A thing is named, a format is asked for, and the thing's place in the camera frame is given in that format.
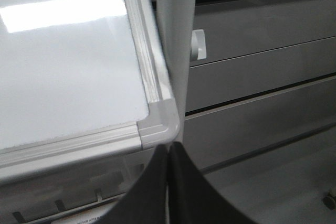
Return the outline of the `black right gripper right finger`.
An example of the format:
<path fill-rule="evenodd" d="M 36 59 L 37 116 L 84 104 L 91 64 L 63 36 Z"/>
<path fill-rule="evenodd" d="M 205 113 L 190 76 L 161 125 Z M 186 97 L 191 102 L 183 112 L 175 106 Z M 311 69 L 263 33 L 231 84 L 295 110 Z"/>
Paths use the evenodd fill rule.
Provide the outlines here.
<path fill-rule="evenodd" d="M 180 142 L 170 146 L 167 181 L 170 223 L 255 223 L 214 189 Z"/>

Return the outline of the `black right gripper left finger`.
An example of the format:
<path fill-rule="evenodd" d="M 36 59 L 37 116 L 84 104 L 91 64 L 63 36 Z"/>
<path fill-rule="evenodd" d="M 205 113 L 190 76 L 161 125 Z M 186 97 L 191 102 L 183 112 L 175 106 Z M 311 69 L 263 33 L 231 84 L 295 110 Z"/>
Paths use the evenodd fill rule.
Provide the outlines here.
<path fill-rule="evenodd" d="M 165 223 L 167 148 L 158 145 L 132 188 L 97 223 Z"/>

